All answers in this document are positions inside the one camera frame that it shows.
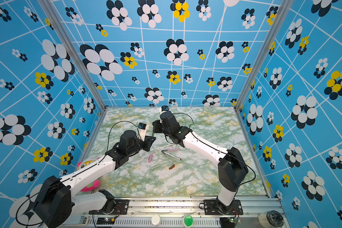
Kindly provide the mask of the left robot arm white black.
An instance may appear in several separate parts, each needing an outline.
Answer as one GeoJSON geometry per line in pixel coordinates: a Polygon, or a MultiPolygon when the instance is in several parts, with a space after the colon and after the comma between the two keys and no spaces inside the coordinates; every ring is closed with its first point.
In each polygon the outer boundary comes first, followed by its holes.
{"type": "Polygon", "coordinates": [[[125,131],[120,141],[92,164],[63,178],[47,178],[35,199],[34,212],[49,228],[56,228],[70,216],[83,212],[113,212],[115,198],[106,190],[79,197],[76,194],[101,176],[121,167],[141,150],[150,151],[155,140],[154,136],[146,136],[142,140],[135,131],[125,131]]]}

